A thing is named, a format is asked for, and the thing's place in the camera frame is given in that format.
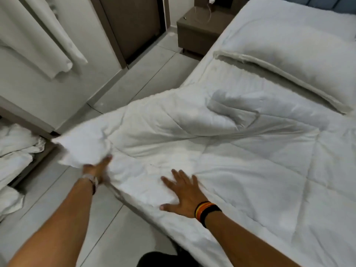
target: brown door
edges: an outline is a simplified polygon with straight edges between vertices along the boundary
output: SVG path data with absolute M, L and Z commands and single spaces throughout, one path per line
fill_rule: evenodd
M 100 0 L 127 63 L 135 53 L 160 35 L 157 0 Z

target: nightstand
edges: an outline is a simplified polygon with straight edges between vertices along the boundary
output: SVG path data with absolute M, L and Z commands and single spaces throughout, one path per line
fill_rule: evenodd
M 205 55 L 235 16 L 193 7 L 177 21 L 178 46 Z

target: striped wristband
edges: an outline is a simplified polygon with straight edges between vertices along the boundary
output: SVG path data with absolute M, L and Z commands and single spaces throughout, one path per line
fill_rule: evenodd
M 220 211 L 221 209 L 214 203 L 211 202 L 201 202 L 195 209 L 194 216 L 195 218 L 206 228 L 205 218 L 207 215 L 214 211 Z

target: door frame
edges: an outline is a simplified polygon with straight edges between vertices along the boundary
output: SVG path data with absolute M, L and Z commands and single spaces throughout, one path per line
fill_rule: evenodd
M 91 3 L 94 7 L 94 10 L 99 18 L 99 21 L 106 33 L 106 36 L 109 39 L 109 42 L 111 44 L 111 47 L 113 48 L 113 51 L 118 59 L 118 62 L 121 65 L 121 68 L 124 69 L 127 67 L 126 60 L 124 59 L 121 49 L 118 45 L 118 42 L 115 38 L 115 35 L 113 33 L 113 29 L 111 28 L 110 22 L 108 20 L 108 17 L 106 16 L 105 10 L 103 8 L 103 5 L 100 0 L 91 0 Z M 165 32 L 170 26 L 171 26 L 171 20 L 169 17 L 169 4 L 168 0 L 157 0 L 158 3 L 158 13 L 159 13 L 159 21 L 161 27 L 165 27 L 164 30 L 161 32 Z

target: white pillow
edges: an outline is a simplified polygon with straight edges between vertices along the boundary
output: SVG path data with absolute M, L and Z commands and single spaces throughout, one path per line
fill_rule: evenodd
M 356 107 L 356 43 L 275 20 L 244 25 L 214 53 L 256 63 L 320 95 L 343 113 Z

